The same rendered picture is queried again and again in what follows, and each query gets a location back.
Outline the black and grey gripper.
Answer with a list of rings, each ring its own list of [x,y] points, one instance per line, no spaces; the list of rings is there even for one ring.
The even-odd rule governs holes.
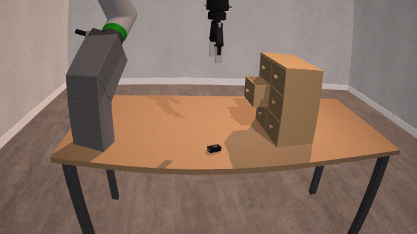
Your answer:
[[[208,12],[211,21],[209,56],[215,57],[215,63],[222,63],[223,54],[223,23],[226,20],[226,12]],[[217,43],[216,43],[217,39]]]

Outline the brown drawer front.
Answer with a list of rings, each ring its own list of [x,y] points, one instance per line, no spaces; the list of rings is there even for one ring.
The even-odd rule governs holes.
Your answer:
[[[252,107],[268,107],[269,94],[270,84],[262,77],[245,77],[245,98]]]
[[[271,79],[271,70],[272,70],[272,61],[261,55],[261,67],[260,67],[260,75],[265,78],[269,83]]]
[[[267,119],[268,108],[267,107],[258,107],[256,118],[259,120],[261,125],[266,128],[266,119]]]
[[[269,109],[281,120],[281,111],[283,106],[283,96],[276,91],[272,86],[270,87],[270,101]]]
[[[283,67],[272,62],[271,84],[282,94],[284,94],[285,72],[286,70]]]
[[[277,138],[279,134],[279,126],[280,126],[279,120],[271,113],[270,110],[268,110],[266,132],[269,134],[269,136],[272,138],[272,140],[274,141],[276,145],[277,145]]]

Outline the small tan wooden chest of drawers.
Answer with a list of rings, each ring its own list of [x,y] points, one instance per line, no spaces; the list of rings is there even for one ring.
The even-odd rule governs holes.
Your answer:
[[[259,76],[283,95],[281,120],[267,107],[280,122],[277,145],[269,136],[270,139],[276,147],[312,144],[319,113],[324,71],[295,55],[263,52],[261,55],[286,69],[284,94],[271,84],[271,79],[269,83],[263,78],[259,69]]]

